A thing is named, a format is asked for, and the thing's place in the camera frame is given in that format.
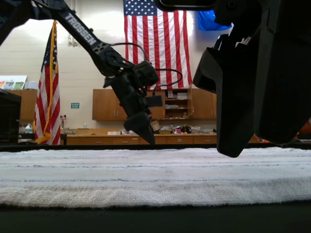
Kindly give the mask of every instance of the poster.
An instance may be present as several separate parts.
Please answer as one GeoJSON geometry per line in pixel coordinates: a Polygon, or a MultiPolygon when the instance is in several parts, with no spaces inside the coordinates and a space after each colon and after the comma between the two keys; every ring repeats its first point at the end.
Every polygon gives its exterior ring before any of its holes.
{"type": "Polygon", "coordinates": [[[0,89],[22,90],[24,88],[26,80],[27,75],[0,75],[0,89]]]}

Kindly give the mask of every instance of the robotic arm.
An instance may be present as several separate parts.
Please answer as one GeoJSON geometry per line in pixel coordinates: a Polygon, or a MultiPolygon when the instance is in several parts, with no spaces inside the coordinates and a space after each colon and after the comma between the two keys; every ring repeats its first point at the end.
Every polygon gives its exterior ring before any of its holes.
{"type": "Polygon", "coordinates": [[[0,45],[13,28],[28,19],[59,21],[106,76],[104,87],[112,87],[128,115],[125,129],[134,131],[150,144],[155,143],[149,107],[163,103],[161,97],[146,97],[146,87],[158,82],[158,75],[148,61],[134,65],[124,59],[110,44],[99,40],[64,0],[0,0],[0,45]]]}

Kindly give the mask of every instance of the american flag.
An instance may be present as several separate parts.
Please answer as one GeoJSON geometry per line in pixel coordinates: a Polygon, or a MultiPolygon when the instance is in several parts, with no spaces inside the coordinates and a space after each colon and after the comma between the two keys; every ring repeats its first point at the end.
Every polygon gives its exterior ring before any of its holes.
{"type": "MultiPolygon", "coordinates": [[[[172,68],[183,73],[183,80],[168,89],[192,84],[187,32],[187,12],[163,12],[155,0],[123,0],[126,42],[143,46],[147,59],[155,68],[172,68]]],[[[144,60],[137,46],[127,45],[125,57],[134,64],[144,60]]],[[[179,76],[158,71],[159,83],[172,83],[179,76]]]]}
{"type": "Polygon", "coordinates": [[[48,40],[41,68],[35,105],[35,138],[40,144],[60,144],[60,93],[58,85],[56,21],[48,40]]]}

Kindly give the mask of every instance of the green sign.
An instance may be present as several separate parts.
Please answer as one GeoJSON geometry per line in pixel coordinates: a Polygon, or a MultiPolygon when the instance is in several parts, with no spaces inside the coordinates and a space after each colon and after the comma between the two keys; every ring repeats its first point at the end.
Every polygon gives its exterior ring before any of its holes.
{"type": "Polygon", "coordinates": [[[71,103],[71,108],[79,109],[80,103],[71,103]]]}

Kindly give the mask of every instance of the countertop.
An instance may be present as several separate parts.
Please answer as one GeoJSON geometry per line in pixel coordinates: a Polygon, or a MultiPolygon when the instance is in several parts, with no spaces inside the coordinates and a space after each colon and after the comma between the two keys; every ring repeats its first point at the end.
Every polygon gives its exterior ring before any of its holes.
{"type": "MultiPolygon", "coordinates": [[[[216,136],[216,133],[190,133],[190,134],[155,134],[155,137],[185,137],[185,136],[216,136]]],[[[68,138],[75,137],[139,137],[137,134],[107,135],[107,134],[68,134],[68,138]]]]}

